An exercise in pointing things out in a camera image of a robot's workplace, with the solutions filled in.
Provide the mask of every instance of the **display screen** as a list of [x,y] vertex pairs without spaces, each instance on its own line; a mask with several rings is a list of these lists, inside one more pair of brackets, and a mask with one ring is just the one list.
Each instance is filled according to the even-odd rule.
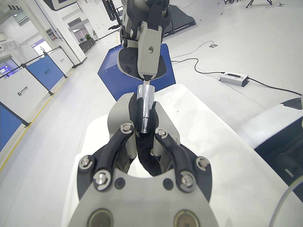
[[10,77],[14,74],[14,72],[11,72],[12,70],[8,67],[8,66],[3,66],[3,67],[0,67],[0,73],[1,75],[5,75],[7,74],[8,72],[10,72],[9,74],[7,74],[5,77]]

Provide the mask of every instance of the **white floor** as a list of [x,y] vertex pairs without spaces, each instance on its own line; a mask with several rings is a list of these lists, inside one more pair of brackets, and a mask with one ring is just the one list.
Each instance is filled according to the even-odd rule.
[[[269,85],[303,92],[303,0],[272,0],[285,7],[267,8],[265,0],[228,4],[223,15],[204,27],[190,27],[164,39],[171,57],[194,51],[196,39],[212,40],[189,57],[199,58],[205,72],[248,74]],[[30,126],[0,173],[0,226],[60,226],[74,157],[88,124],[109,112],[115,100],[97,75],[117,34],[100,40],[87,54]],[[224,84],[220,75],[194,71],[194,60],[173,63],[177,83],[184,84],[231,128],[295,94],[263,87]]]

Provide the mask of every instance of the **white cable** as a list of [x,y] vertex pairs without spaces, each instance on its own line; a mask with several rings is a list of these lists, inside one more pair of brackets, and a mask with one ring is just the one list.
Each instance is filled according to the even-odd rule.
[[275,220],[277,218],[277,215],[285,201],[285,199],[287,198],[287,196],[294,190],[296,189],[297,186],[299,186],[301,183],[303,183],[303,175],[299,178],[297,178],[290,186],[289,188],[287,188],[287,190],[284,192],[283,196],[281,197],[279,203],[277,204],[277,207],[274,211],[274,214],[272,215],[272,218],[270,220],[270,223],[269,223],[269,227],[273,227],[274,226],[274,223],[275,223]]
[[280,2],[276,1],[273,5],[266,6],[265,8],[270,9],[270,8],[273,8],[274,6],[278,6],[278,5],[275,5],[276,3],[280,3]]
[[202,41],[202,42],[203,42],[203,43],[202,43],[199,47],[197,47],[196,50],[194,50],[193,52],[175,56],[174,58],[180,57],[180,58],[179,58],[177,61],[175,61],[175,62],[178,62],[178,61],[179,61],[181,58],[183,58],[183,57],[186,57],[186,56],[188,56],[188,55],[190,55],[190,54],[193,54],[193,53],[196,52],[200,47],[202,47],[205,43],[212,42],[212,44],[214,44],[213,41]]

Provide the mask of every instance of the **black stanchion post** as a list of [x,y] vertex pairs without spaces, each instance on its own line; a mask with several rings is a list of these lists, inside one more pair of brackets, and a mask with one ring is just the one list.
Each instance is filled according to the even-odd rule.
[[49,92],[50,95],[53,95],[53,93],[27,68],[25,63],[21,64],[21,67],[24,67]]
[[29,126],[29,124],[31,123],[31,122],[27,122],[27,121],[25,121],[23,118],[21,118],[20,116],[18,116],[16,113],[14,113],[12,110],[10,110],[6,105],[4,105],[1,101],[0,101],[0,105],[3,107],[3,108],[5,108],[6,110],[8,110],[12,115],[14,115],[17,119],[19,119],[21,122],[22,122],[22,124],[23,125],[25,125],[25,127],[28,127]]
[[53,59],[49,56],[49,58],[52,60],[52,62],[56,65],[56,67],[57,68],[59,68],[58,67],[58,65],[53,61]]
[[[63,50],[63,52],[65,53],[64,49],[61,46],[59,46],[59,48],[61,48]],[[65,53],[65,55],[68,57],[68,55],[66,53]],[[70,57],[68,57],[68,59],[71,61]],[[75,64],[72,61],[71,61],[71,63],[75,66]]]

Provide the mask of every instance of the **blue barrier panel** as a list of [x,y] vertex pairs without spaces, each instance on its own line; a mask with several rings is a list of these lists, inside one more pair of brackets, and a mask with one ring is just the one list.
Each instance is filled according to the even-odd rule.
[[21,120],[0,106],[0,151],[21,124]]
[[[131,92],[136,93],[137,86],[143,83],[138,79],[125,75],[119,70],[117,58],[120,49],[122,49],[121,45],[110,49],[98,71],[99,77],[104,82],[107,89],[110,91],[116,101],[123,94]],[[156,91],[176,83],[169,57],[169,49],[166,44],[161,45],[160,54],[164,58],[167,71],[163,77],[151,81],[151,85],[155,87]]]
[[63,77],[62,71],[56,66],[52,59],[47,55],[33,64],[27,66],[29,71],[47,87],[48,90]]

